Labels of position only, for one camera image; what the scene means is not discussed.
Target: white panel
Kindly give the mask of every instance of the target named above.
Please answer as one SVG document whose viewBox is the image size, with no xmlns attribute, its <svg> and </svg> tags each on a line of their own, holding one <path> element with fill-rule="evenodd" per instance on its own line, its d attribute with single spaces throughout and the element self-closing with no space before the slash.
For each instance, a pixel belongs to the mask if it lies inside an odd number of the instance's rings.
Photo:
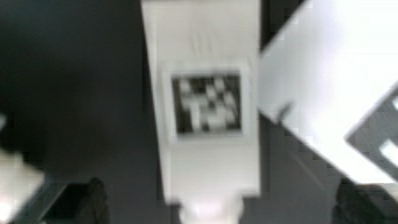
<svg viewBox="0 0 398 224">
<path fill-rule="evenodd" d="M 260 1 L 145 1 L 143 9 L 168 202 L 178 202 L 182 198 L 210 198 L 237 194 L 255 196 L 260 194 L 255 85 Z M 241 92 L 235 97 L 241 102 L 237 132 L 207 134 L 203 137 L 200 134 L 194 134 L 194 137 L 182 137 L 191 136 L 196 130 L 202 131 L 200 117 L 205 115 L 193 109 L 194 131 L 184 135 L 178 129 L 182 119 L 177 116 L 178 103 L 175 101 L 182 92 L 177 93 L 173 81 L 180 82 L 187 78 L 193 84 L 200 80 L 194 77 L 202 77 L 207 81 L 207 76 L 212 77 L 226 71 L 239 71 L 239 75 L 232 76 L 239 77 Z M 203 95 L 198 94 L 194 101 L 203 102 L 202 97 Z M 232 120 L 232 111 L 230 115 L 228 112 L 221 114 L 207 114 L 209 128 L 216 130 L 226 127 L 228 119 Z"/>
<path fill-rule="evenodd" d="M 312 0 L 262 59 L 260 109 L 360 183 L 393 182 L 347 144 L 398 82 L 398 2 Z"/>
</svg>

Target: black and white pattern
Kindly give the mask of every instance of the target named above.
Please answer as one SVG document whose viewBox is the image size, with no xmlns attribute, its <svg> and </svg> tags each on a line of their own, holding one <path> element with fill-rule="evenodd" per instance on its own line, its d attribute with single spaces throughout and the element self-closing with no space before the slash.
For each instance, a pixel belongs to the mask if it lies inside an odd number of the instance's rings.
<svg viewBox="0 0 398 224">
<path fill-rule="evenodd" d="M 173 78 L 177 134 L 226 134 L 242 131 L 239 72 Z"/>
</svg>

